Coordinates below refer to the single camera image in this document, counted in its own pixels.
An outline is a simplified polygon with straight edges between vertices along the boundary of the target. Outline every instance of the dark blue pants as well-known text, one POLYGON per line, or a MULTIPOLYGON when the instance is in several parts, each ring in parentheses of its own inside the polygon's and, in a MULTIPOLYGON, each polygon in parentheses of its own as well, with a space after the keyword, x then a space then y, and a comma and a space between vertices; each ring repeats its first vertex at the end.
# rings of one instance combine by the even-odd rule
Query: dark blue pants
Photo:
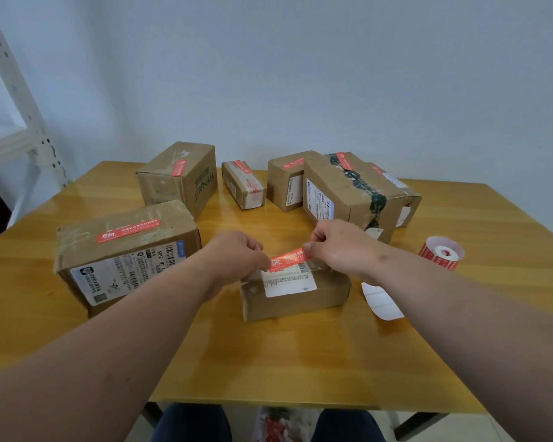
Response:
MULTIPOLYGON (((151 442, 231 442, 227 416, 220 405, 174 403, 157 424, 151 442)), ((385 442, 367 411, 325 409, 311 442, 385 442)))

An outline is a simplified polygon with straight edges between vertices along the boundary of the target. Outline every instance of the cardboard box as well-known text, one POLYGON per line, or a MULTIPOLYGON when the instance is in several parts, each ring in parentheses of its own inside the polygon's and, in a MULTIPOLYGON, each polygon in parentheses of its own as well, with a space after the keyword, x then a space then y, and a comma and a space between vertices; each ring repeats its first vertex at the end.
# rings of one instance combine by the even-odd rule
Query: cardboard box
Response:
POLYGON ((245 161, 224 161, 221 163, 221 177, 240 208, 253 209, 264 205, 266 188, 245 161))
POLYGON ((180 200, 63 226, 53 271, 95 315, 201 249, 180 200))
POLYGON ((215 146, 175 142, 136 175, 147 206, 182 200, 197 218, 217 190, 215 146))
POLYGON ((314 222, 342 219, 389 243, 406 194, 352 153, 308 158, 303 209, 314 222))
POLYGON ((313 150, 268 160, 266 198, 284 212, 303 205, 303 162, 319 155, 313 150))
POLYGON ((404 182, 389 175, 387 171, 381 169, 379 166, 377 166, 377 164, 375 163, 369 163, 369 164, 374 170, 376 170, 378 173, 383 175, 391 183, 393 183, 395 186, 397 186, 399 189, 401 189, 406 193, 407 197, 404 200, 402 213, 399 215, 398 224, 396 225, 396 227, 399 228, 400 226, 407 226, 412 221, 412 217, 416 213, 416 209, 418 209, 418 206, 420 206, 420 201, 422 200, 422 196, 416 191, 414 191, 411 187, 406 185, 404 182))
POLYGON ((342 305, 350 287, 346 274, 317 259, 275 273, 258 270, 241 282, 243 319, 254 321, 342 305))

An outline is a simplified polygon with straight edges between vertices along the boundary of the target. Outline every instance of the person's left hand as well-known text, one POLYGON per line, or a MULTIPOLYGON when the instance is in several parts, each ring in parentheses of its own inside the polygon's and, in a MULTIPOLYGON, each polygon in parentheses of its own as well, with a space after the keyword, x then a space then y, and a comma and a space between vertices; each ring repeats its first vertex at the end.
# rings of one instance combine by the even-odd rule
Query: person's left hand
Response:
POLYGON ((215 297, 224 285, 239 281, 255 270, 266 271, 271 266, 264 246, 258 240, 231 231, 213 238, 189 259, 198 259, 209 268, 212 286, 205 300, 215 297))

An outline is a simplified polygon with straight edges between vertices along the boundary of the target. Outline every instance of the wooden table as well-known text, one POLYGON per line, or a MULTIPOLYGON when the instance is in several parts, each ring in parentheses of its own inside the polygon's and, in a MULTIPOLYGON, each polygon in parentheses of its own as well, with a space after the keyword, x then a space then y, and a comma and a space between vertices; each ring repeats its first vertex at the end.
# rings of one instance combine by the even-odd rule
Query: wooden table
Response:
MULTIPOLYGON (((100 163, 0 236, 0 370, 86 321, 52 272, 55 230, 142 206, 139 167, 100 163)), ((417 252, 428 236, 446 235, 465 248, 459 274, 553 312, 552 233, 487 185, 408 183, 423 201, 394 246, 417 252)), ((221 180, 197 223, 203 244, 241 229, 270 256, 299 247, 312 229, 302 209, 283 213, 267 201, 241 211, 221 180)), ((237 285, 225 288, 201 308, 153 399, 484 412, 406 319, 374 316, 358 280, 342 307, 251 323, 237 285)))

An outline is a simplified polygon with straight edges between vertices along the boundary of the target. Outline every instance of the black metal table leg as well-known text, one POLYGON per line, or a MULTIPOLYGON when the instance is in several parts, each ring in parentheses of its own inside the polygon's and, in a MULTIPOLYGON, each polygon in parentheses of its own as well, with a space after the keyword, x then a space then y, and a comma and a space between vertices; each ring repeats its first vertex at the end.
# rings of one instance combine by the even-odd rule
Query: black metal table leg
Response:
POLYGON ((148 402, 146 406, 143 407, 141 415, 146 418, 147 422, 151 425, 152 428, 158 424, 164 412, 158 406, 156 402, 148 402))
POLYGON ((393 429, 395 438, 398 442, 405 442, 410 440, 415 435, 426 430, 428 427, 433 426, 440 419, 448 416, 448 414, 442 413, 416 413, 407 419, 404 423, 400 424, 397 428, 393 429))

